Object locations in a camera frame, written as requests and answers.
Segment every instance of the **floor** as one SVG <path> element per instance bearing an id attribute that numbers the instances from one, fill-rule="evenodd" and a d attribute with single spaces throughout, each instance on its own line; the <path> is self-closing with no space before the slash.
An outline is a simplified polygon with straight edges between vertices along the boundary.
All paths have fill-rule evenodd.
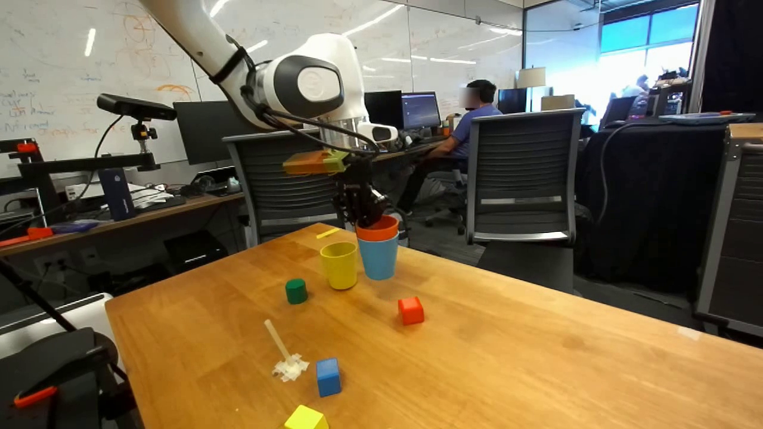
<path id="1" fill-rule="evenodd" d="M 439 215 L 436 208 L 425 205 L 411 216 L 407 245 L 466 265 L 484 267 L 500 274 L 523 277 L 516 267 L 500 265 L 511 252 L 504 248 L 467 245 L 467 237 L 459 233 L 459 223 L 450 220 L 426 222 Z M 571 271 L 568 280 L 547 280 L 549 289 L 582 296 L 613 307 L 633 309 L 647 317 L 665 320 L 681 326 L 698 326 L 692 317 L 692 305 L 681 296 L 656 292 L 637 284 L 604 284 L 578 277 Z"/>

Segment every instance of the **green block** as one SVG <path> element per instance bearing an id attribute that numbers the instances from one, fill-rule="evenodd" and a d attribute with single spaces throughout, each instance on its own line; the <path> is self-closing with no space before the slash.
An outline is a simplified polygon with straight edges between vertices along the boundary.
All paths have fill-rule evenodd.
<path id="1" fill-rule="evenodd" d="M 283 429 L 330 429 L 330 422 L 321 411 L 306 408 L 306 405 L 299 405 L 288 415 Z"/>
<path id="2" fill-rule="evenodd" d="M 292 305 L 306 302 L 307 299 L 307 285 L 304 278 L 288 278 L 286 280 L 286 299 Z"/>

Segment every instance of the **person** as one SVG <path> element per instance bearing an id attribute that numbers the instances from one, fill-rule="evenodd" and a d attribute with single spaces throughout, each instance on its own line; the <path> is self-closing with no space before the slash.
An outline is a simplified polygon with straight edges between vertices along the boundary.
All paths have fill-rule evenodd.
<path id="1" fill-rule="evenodd" d="M 462 115 L 450 139 L 436 143 L 433 149 L 430 149 L 425 158 L 417 160 L 398 198 L 400 215 L 411 215 L 412 203 L 419 195 L 426 174 L 467 168 L 472 122 L 478 116 L 500 115 L 500 110 L 494 105 L 494 94 L 497 94 L 497 85 L 486 78 L 478 78 L 467 84 L 467 93 L 466 93 L 467 115 Z"/>

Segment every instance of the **black office chair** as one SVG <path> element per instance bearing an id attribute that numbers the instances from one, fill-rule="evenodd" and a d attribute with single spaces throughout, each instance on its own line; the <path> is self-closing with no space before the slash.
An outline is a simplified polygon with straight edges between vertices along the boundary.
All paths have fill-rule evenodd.
<path id="1" fill-rule="evenodd" d="M 228 146 L 251 216 L 251 241 L 280 235 L 324 222 L 338 223 L 335 209 L 336 184 L 330 177 L 288 177 L 283 160 L 319 149 L 292 130 L 243 133 L 221 139 Z"/>
<path id="2" fill-rule="evenodd" d="M 482 267 L 536 284 L 572 285 L 571 243 L 578 230 L 574 161 L 582 112 L 474 119 L 467 241 L 486 243 Z"/>

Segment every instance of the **red block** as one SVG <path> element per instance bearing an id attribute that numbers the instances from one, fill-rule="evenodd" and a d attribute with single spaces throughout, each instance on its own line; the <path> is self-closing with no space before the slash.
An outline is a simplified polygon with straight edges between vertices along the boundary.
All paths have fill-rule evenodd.
<path id="1" fill-rule="evenodd" d="M 425 307 L 417 296 L 398 299 L 398 314 L 402 323 L 419 323 L 425 322 Z"/>

